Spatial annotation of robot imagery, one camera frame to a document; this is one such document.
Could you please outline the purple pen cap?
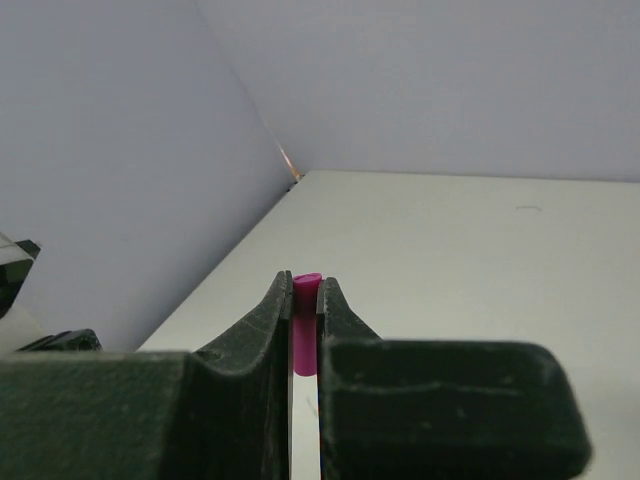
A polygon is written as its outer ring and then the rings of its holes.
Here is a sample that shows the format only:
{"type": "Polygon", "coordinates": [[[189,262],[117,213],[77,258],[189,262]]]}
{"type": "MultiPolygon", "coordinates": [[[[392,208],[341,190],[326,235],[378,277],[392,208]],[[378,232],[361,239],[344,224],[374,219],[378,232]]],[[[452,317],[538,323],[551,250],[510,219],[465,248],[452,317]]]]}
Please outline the purple pen cap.
{"type": "Polygon", "coordinates": [[[317,295],[322,274],[293,278],[293,369],[301,377],[317,374],[317,295]]]}

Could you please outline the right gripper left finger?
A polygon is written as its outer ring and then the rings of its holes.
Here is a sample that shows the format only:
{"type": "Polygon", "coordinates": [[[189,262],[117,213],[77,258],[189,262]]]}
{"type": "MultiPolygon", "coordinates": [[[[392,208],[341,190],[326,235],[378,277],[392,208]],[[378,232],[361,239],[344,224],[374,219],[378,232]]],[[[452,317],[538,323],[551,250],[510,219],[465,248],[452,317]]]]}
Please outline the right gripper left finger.
{"type": "Polygon", "coordinates": [[[5,479],[287,479],[292,277],[193,352],[107,353],[94,331],[1,360],[5,479]]]}

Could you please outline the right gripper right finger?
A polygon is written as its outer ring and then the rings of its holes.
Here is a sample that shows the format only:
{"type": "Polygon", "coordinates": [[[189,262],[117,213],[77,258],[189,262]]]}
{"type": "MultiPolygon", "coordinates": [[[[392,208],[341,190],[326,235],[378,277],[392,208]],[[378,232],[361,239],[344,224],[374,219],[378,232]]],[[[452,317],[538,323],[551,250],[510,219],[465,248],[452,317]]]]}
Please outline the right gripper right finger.
{"type": "Polygon", "coordinates": [[[569,378],[518,341],[390,340],[338,281],[317,297],[325,479],[573,479],[592,445],[569,378]]]}

